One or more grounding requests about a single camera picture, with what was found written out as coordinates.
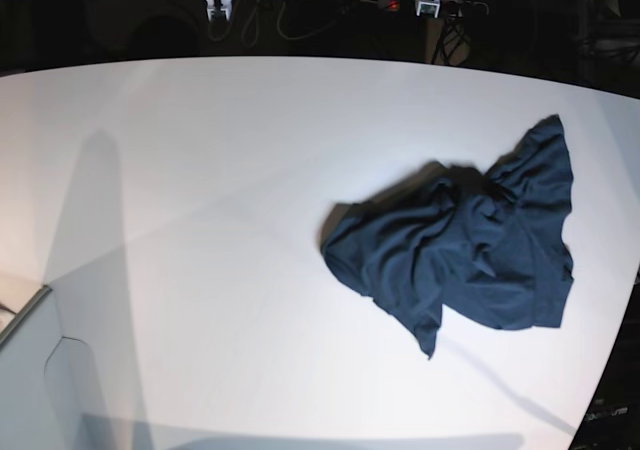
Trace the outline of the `dark blue t-shirt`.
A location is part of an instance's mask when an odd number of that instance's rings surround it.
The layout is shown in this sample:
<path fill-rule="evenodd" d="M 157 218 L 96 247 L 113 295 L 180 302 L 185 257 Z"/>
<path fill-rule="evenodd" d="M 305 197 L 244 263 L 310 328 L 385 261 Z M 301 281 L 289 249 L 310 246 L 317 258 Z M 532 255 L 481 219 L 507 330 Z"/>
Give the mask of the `dark blue t-shirt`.
<path fill-rule="evenodd" d="M 572 185 L 552 115 L 486 172 L 442 168 L 351 205 L 320 252 L 340 283 L 394 317 L 426 355 L 445 309 L 494 330 L 557 328 L 573 284 L 562 238 Z"/>

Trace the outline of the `black power strip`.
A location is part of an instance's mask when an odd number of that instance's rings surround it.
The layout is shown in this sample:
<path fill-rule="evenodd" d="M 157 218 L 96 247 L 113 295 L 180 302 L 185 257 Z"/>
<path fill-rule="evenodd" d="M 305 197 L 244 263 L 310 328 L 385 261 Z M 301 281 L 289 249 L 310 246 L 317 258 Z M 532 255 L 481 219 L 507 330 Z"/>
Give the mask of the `black power strip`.
<path fill-rule="evenodd" d="M 378 8 L 397 12 L 404 4 L 410 5 L 417 16 L 440 18 L 443 16 L 462 17 L 467 14 L 490 15 L 490 6 L 485 2 L 472 0 L 374 0 Z"/>

